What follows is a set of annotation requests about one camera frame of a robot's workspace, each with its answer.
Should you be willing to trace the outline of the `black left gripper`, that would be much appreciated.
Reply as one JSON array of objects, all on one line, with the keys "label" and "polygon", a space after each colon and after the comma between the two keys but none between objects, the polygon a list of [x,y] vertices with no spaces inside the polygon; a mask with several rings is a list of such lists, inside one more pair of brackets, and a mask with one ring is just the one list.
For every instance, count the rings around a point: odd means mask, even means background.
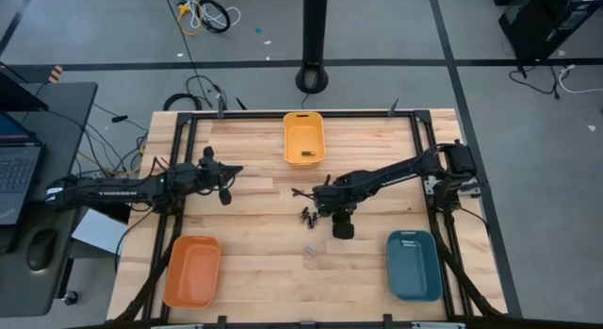
[{"label": "black left gripper", "polygon": [[206,146],[203,151],[203,161],[198,164],[187,165],[187,190],[188,191],[215,191],[219,193],[223,206],[232,203],[230,187],[236,181],[236,176],[243,170],[242,166],[222,164],[214,159],[211,146]]}]

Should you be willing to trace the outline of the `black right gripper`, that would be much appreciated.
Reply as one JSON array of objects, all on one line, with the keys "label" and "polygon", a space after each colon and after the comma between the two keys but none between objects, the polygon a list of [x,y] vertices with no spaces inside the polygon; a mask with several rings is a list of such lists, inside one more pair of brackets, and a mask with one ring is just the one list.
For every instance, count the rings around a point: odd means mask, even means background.
[{"label": "black right gripper", "polygon": [[314,204],[321,218],[332,220],[332,234],[336,239],[352,239],[354,237],[354,225],[351,216],[356,209],[346,190],[329,185],[331,176],[328,174],[322,185],[314,186],[303,195],[314,198]]}]

